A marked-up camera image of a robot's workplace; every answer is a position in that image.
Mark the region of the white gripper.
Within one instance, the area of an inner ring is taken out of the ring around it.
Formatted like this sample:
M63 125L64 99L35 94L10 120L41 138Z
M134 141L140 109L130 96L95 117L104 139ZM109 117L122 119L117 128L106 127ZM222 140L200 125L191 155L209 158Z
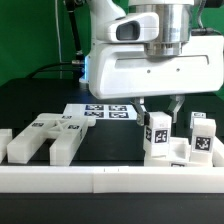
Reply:
M142 44L103 44L88 59L89 89L98 99L130 98L137 124L149 124L146 96L172 95L168 107L177 122L184 95L212 92L224 83L224 37L193 36L174 57L149 56Z

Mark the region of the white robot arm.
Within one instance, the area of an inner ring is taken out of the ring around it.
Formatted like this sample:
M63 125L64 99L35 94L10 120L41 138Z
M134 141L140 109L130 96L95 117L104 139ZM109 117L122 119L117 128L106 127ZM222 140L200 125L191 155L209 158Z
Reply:
M128 0L128 11L113 0L64 1L69 14L89 6L89 90L98 99L130 98L139 125L150 122L147 96L169 95L168 114L176 119L186 94L224 84L224 36L200 14L224 0Z

